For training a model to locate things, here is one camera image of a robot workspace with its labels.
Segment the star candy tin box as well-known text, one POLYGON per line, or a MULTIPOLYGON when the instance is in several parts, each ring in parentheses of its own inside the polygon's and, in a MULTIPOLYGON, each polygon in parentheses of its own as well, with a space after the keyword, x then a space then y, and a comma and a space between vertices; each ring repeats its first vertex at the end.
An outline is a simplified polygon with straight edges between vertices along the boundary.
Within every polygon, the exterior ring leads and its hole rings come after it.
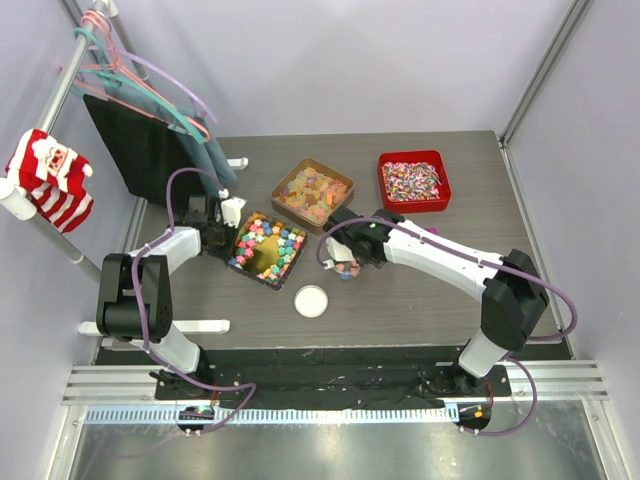
POLYGON ((238 231, 227 265, 243 277, 279 292, 307 244, 308 234, 301 228, 253 212, 238 231))

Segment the red candy box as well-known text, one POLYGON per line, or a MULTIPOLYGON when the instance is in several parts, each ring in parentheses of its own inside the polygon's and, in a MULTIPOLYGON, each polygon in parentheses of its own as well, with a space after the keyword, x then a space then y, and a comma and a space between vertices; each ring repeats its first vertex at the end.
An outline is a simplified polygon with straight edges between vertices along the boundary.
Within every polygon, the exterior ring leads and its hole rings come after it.
POLYGON ((396 213, 441 212, 452 198, 443 159, 436 150, 383 153, 377 175, 382 204, 396 213))

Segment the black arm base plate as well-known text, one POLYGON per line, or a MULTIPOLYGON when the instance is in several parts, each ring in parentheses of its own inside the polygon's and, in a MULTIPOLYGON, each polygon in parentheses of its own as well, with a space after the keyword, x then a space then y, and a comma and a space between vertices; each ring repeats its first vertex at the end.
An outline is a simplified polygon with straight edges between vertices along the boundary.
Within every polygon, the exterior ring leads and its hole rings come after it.
POLYGON ((511 395, 505 367, 469 380, 454 364, 458 352, 428 346, 210 350, 210 371, 200 381, 217 391, 160 370, 152 376, 154 397, 224 408, 246 400, 250 409, 339 411, 439 408, 447 400, 511 395))

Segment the purple hanger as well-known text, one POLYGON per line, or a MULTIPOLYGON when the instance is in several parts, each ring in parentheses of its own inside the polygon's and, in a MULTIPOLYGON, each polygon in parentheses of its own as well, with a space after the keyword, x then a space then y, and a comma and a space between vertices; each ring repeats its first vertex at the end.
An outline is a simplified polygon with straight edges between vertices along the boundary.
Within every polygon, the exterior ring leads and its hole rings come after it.
POLYGON ((130 60, 132 63, 136 64, 137 66, 141 66, 141 67, 145 67, 147 69, 150 69, 152 72, 158 74, 160 77, 164 78, 165 80, 167 80, 168 82, 173 84, 175 87, 177 87, 179 90, 181 90, 191 100, 191 103, 195 107, 195 112, 196 113, 202 113, 205 118, 210 118, 214 123, 218 122, 217 116, 213 113, 213 111, 209 108, 209 106, 201 98, 199 98, 186 85, 182 84, 180 81, 175 79, 173 76, 168 74, 166 71, 164 71, 163 69, 161 69, 158 66, 154 65, 153 63, 151 63, 151 62, 149 62, 149 61, 147 61, 147 60, 145 60, 145 59, 143 59, 143 58, 141 58, 141 57, 139 57, 139 56, 137 56, 135 54, 129 53, 129 52, 125 51, 125 50, 116 49, 116 53, 121 55, 121 56, 124 56, 125 58, 130 60))

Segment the pink hanger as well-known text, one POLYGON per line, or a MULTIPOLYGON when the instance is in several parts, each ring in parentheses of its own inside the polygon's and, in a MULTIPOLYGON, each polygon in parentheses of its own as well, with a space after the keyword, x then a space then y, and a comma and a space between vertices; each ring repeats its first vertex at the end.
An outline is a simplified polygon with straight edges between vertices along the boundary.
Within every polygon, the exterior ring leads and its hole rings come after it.
POLYGON ((82 15, 81 20, 96 27, 99 37, 90 33, 86 27, 76 27, 74 35, 81 36, 89 42, 90 47, 97 48, 98 60, 93 64, 82 63, 80 65, 76 74, 76 83, 98 93, 97 87, 89 86, 85 80, 80 80, 80 75, 92 74, 100 79, 104 87, 116 88, 126 85, 166 110, 173 117, 174 123, 171 124, 171 128, 175 131, 191 136, 199 144, 204 144, 211 139, 209 130, 201 122, 192 116, 182 114, 173 103, 124 65, 117 53, 109 22, 103 14, 98 13, 96 9, 89 9, 82 15))

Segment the teal hanger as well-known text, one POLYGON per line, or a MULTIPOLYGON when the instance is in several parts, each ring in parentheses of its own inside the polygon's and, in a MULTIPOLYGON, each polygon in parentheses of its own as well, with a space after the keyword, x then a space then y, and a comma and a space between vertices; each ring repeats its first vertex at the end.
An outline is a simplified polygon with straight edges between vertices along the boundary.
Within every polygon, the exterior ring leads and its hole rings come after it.
POLYGON ((138 80, 133 74, 120 75, 115 73, 113 70, 110 70, 107 67, 105 50, 94 34, 90 33, 83 27, 76 27, 74 29, 74 36, 75 38, 83 36, 86 40, 89 41, 89 48, 96 47, 99 52, 97 67, 83 66, 79 69, 80 73, 95 74, 107 87, 115 88, 126 85, 138 91, 143 96, 149 98, 156 105, 159 105, 162 109, 166 110, 171 115, 173 121, 169 122, 168 120, 161 119, 158 116, 151 115, 150 113, 134 107, 124 101, 116 99, 111 95, 107 95, 108 99, 114 100, 116 103, 120 103, 130 108, 131 110, 141 113, 149 118, 160 120, 167 124, 170 130, 191 136, 199 144, 204 144, 206 141, 209 141, 211 139, 210 133, 207 128, 202 126, 192 117, 183 115, 175 105, 169 102, 166 98, 159 95, 153 88, 148 86, 142 80, 138 80))

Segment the grey-blue cloth on hanger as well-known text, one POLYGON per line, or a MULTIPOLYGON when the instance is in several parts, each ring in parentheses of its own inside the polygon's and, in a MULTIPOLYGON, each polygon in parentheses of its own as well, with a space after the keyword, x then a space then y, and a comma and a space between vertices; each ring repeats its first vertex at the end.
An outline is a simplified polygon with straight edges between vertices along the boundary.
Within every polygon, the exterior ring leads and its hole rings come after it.
MULTIPOLYGON (((169 111, 139 90, 132 89, 128 86, 107 87, 106 93, 127 104, 138 107, 147 113, 160 117, 163 120, 176 123, 174 116, 169 111)), ((218 182, 215 182, 206 175, 200 176, 205 191, 208 194, 216 195, 220 190, 219 184, 228 187, 236 182, 237 176, 231 169, 225 153, 214 137, 204 144, 199 144, 193 137, 179 132, 177 132, 177 138, 189 156, 193 167, 206 170, 217 176, 218 182)))

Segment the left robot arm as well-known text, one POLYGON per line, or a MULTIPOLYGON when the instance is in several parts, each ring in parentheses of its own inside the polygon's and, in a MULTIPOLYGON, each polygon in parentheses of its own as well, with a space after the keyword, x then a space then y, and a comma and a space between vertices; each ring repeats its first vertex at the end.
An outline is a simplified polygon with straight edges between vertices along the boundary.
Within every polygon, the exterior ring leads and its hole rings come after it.
POLYGON ((95 330, 145 351, 193 399, 211 391, 212 369, 204 349, 175 325, 170 277, 203 253, 227 261, 245 205, 236 196, 193 196, 186 211, 169 213, 160 237, 103 260, 95 330))

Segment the clear plastic cup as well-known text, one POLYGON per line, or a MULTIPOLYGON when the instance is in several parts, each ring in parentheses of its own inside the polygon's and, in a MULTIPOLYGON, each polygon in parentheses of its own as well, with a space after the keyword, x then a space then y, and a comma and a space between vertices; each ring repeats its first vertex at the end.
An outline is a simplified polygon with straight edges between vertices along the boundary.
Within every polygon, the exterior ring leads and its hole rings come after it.
POLYGON ((335 262, 333 270, 343 281, 356 279, 360 275, 361 266, 356 260, 335 262))

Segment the black cloth on hanger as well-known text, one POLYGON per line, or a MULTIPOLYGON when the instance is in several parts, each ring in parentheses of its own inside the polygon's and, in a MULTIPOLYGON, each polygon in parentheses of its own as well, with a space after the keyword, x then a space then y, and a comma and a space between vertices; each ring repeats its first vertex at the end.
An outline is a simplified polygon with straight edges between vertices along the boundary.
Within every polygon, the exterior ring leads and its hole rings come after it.
POLYGON ((171 174, 195 165, 180 135, 118 103, 90 95, 83 101, 128 191, 164 207, 171 174))

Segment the brown gummy candy tin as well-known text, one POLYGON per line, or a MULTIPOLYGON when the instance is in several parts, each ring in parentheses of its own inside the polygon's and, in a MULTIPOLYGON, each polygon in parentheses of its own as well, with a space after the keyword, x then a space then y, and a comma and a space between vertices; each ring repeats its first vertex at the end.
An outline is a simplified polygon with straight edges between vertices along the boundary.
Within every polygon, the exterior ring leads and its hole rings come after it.
POLYGON ((329 216, 346 206, 354 181, 311 157, 303 158, 271 192, 273 208, 312 234, 320 235, 329 216))

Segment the metal clothes rack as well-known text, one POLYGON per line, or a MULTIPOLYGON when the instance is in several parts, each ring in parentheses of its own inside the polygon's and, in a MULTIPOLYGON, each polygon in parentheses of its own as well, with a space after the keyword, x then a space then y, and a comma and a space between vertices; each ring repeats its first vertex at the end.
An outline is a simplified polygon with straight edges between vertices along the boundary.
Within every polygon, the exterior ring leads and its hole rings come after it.
MULTIPOLYGON (((111 30, 116 31, 120 37, 120 41, 123 45, 121 50, 127 51, 126 49, 130 46, 130 42, 124 33, 124 29, 120 21, 118 20, 118 9, 116 8, 115 3, 113 1, 95 1, 89 9, 96 9, 98 13, 105 16, 109 22, 111 30)), ((82 21, 81 17, 83 14, 79 14, 76 18, 78 21, 78 27, 86 27, 90 33, 94 33, 97 28, 90 26, 87 21, 82 21)), ((60 76, 49 100, 47 101, 45 110, 38 120, 38 129, 50 131, 53 128, 64 102, 71 91, 71 87, 76 80, 76 74, 78 73, 85 54, 91 49, 97 48, 89 48, 89 42, 81 36, 76 38, 76 50, 71 60, 61 69, 60 76)), ((128 69, 130 69, 134 74, 137 74, 143 81, 151 86, 150 77, 147 74, 149 69, 137 66, 124 56, 120 55, 120 58, 128 69)), ((205 118, 202 113, 196 114, 205 118)), ((99 276, 99 268, 80 250, 74 247, 73 244, 68 241, 62 233, 58 232, 53 225, 49 224, 44 218, 42 218, 42 216, 37 214, 35 207, 25 198, 24 193, 10 181, 5 179, 1 181, 1 205, 19 220, 32 224, 32 226, 34 226, 34 228, 36 228, 36 230, 40 232, 51 245, 62 252, 71 263, 81 267, 87 275, 94 279, 99 276)))

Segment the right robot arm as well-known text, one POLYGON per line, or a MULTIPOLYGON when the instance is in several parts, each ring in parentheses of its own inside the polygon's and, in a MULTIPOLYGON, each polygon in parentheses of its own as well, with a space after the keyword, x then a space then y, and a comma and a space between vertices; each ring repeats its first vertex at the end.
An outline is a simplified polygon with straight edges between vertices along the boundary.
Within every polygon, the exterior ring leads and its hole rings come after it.
POLYGON ((467 342, 438 392, 472 395, 483 388, 494 365, 524 348, 546 311, 549 296, 531 257, 471 249, 446 240, 385 209, 373 216, 337 209, 323 226, 327 268, 387 263, 427 273, 480 304, 480 327, 467 342))

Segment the santa red striped sock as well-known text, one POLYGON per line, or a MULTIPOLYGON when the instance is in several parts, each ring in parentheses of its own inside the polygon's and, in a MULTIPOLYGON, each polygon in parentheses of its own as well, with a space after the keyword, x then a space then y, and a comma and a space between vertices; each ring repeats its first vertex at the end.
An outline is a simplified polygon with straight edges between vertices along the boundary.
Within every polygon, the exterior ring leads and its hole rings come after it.
POLYGON ((89 161, 42 130, 22 135, 5 172, 37 212, 63 234, 75 230, 91 213, 94 200, 84 187, 93 175, 89 161))

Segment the white round lid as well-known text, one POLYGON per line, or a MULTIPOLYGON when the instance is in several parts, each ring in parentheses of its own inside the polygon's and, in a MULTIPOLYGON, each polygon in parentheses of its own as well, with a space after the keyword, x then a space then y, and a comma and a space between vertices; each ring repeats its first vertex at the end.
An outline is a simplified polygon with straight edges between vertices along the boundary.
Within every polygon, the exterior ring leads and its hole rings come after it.
POLYGON ((327 293, 319 286, 307 285, 300 288, 293 300, 298 314, 305 318, 317 318, 323 315, 328 307, 327 293))

